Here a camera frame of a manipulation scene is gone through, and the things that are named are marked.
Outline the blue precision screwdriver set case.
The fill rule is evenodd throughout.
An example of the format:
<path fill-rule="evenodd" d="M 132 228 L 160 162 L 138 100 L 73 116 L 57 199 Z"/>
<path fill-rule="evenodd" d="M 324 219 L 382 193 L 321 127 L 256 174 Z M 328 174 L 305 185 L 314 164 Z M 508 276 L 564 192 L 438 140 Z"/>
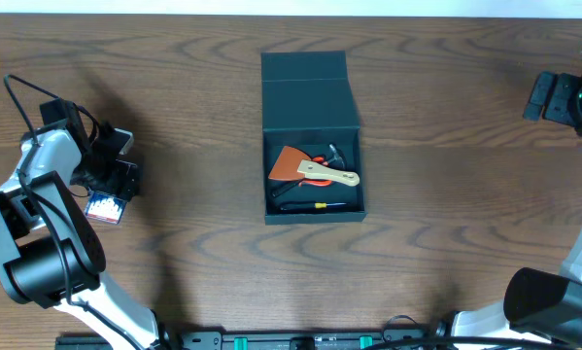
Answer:
<path fill-rule="evenodd" d="M 126 201 L 103 192 L 91 192 L 84 214 L 87 218 L 118 225 L 126 207 Z"/>

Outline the orange scraper wooden handle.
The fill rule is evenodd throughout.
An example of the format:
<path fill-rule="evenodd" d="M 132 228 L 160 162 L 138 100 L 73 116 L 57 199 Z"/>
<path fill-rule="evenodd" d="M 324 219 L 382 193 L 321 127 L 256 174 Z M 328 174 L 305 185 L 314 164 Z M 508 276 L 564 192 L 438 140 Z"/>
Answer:
<path fill-rule="evenodd" d="M 332 181 L 349 187 L 357 186 L 360 177 L 353 171 L 343 171 L 330 168 L 313 161 L 300 150 L 285 146 L 279 154 L 271 171 L 268 174 L 270 180 L 297 181 L 319 180 Z"/>

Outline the black yellow screwdriver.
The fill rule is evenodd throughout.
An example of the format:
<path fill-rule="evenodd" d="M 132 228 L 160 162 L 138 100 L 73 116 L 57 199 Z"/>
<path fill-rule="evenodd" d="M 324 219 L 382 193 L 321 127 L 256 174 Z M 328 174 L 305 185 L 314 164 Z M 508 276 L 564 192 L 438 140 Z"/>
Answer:
<path fill-rule="evenodd" d="M 279 206 L 281 211 L 324 210 L 348 206 L 346 202 L 287 202 Z"/>

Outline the dark green gift box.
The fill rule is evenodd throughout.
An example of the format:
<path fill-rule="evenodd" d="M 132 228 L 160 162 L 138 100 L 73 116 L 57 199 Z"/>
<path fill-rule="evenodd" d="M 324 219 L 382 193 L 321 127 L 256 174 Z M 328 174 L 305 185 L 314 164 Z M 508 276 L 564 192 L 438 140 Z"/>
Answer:
<path fill-rule="evenodd" d="M 282 185 L 269 180 L 285 146 L 310 158 L 331 157 L 334 144 L 345 160 L 329 166 L 362 174 L 359 111 L 349 83 L 343 52 L 264 52 L 261 55 L 262 162 L 268 225 L 361 222 L 366 216 L 363 184 L 354 187 L 333 182 L 328 187 L 295 187 L 273 198 L 269 192 Z M 324 210 L 281 211 L 287 202 L 346 202 Z"/>

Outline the red handled cutting pliers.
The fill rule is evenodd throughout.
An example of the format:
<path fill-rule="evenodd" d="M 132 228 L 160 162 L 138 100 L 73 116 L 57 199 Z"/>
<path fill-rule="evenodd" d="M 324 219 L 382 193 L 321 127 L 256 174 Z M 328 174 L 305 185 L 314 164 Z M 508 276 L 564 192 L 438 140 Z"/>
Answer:
<path fill-rule="evenodd" d="M 328 161 L 324 156 L 313 157 L 312 160 L 322 165 L 328 165 Z M 327 187 L 330 186 L 332 182 L 330 180 L 313 180 L 313 179 L 303 179 L 298 185 L 302 186 L 313 186 L 313 187 Z"/>

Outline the small claw hammer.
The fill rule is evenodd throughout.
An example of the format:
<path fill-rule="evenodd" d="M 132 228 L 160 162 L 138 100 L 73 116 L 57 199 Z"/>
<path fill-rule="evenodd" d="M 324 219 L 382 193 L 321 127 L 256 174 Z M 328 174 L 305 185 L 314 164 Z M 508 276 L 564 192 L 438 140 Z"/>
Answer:
<path fill-rule="evenodd" d="M 328 165 L 323 165 L 325 167 L 329 167 L 334 163 L 338 163 L 345 168 L 345 160 L 338 151 L 338 148 L 334 144 L 329 144 L 329 149 L 331 150 L 331 157 L 325 159 L 328 161 Z M 287 193 L 291 189 L 295 187 L 299 187 L 298 183 L 303 179 L 309 178 L 301 178 L 299 173 L 296 171 L 297 165 L 302 160 L 312 160 L 312 157 L 309 157 L 307 154 L 302 152 L 301 150 L 291 147 L 285 146 L 282 149 L 282 152 L 279 154 L 276 162 L 274 163 L 271 171 L 269 172 L 268 179 L 281 181 L 282 185 L 274 188 L 269 192 L 269 194 L 273 197 L 279 197 L 284 193 Z"/>

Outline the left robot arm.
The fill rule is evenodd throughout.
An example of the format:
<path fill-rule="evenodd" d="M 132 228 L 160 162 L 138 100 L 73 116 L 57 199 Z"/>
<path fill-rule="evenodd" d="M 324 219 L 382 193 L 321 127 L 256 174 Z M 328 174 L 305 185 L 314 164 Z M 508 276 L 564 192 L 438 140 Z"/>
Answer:
<path fill-rule="evenodd" d="M 61 98 L 40 107 L 43 125 L 21 139 L 21 159 L 0 187 L 0 283 L 15 302 L 33 302 L 87 324 L 114 349 L 170 349 L 155 313 L 106 270 L 100 240 L 69 188 L 115 199 L 138 191 L 139 170 L 120 160 L 130 132 L 83 126 L 85 108 Z"/>

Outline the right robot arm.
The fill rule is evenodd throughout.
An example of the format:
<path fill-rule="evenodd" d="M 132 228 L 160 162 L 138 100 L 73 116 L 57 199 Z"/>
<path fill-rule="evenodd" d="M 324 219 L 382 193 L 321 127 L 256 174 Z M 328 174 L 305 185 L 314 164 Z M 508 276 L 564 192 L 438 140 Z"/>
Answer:
<path fill-rule="evenodd" d="M 523 117 L 569 126 L 582 137 L 582 73 L 540 73 Z M 446 349 L 582 349 L 582 228 L 558 273 L 524 267 L 503 300 L 456 311 L 435 332 Z"/>

